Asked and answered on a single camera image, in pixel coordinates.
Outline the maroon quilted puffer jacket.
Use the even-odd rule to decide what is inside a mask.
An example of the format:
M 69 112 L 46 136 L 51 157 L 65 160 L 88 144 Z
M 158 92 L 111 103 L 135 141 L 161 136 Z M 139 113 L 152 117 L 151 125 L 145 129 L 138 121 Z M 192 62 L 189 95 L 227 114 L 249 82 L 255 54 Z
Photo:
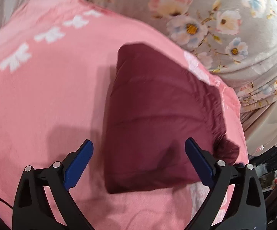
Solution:
M 238 158 L 240 148 L 226 137 L 216 87 L 148 45 L 123 45 L 108 106 L 107 191 L 150 191 L 199 181 L 185 152 L 188 138 L 230 165 Z

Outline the beige curtain right side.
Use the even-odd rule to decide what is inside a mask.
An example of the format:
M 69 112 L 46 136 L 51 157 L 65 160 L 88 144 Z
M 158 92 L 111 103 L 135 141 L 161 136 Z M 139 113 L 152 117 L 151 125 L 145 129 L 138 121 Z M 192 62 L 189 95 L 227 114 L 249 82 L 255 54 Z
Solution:
M 248 154 L 259 156 L 277 146 L 277 101 L 241 115 Z

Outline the pink blanket with white bows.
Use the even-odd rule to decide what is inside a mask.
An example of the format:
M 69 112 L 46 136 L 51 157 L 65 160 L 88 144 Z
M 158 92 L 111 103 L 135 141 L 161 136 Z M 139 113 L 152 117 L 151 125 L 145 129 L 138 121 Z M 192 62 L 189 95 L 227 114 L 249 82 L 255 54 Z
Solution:
M 0 217 L 24 168 L 45 168 L 90 139 L 94 154 L 75 202 L 96 229 L 183 229 L 206 197 L 201 183 L 111 195 L 103 180 L 104 114 L 119 48 L 144 42 L 217 87 L 227 138 L 248 151 L 235 92 L 149 25 L 84 0 L 29 0 L 0 30 Z

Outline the grey floral bedsheet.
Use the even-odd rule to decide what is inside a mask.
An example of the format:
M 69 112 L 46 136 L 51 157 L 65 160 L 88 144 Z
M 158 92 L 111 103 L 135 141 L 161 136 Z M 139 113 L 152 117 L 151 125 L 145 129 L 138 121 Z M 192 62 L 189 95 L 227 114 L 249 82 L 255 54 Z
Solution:
M 277 0 L 88 0 L 154 27 L 235 90 L 241 112 L 277 101 Z

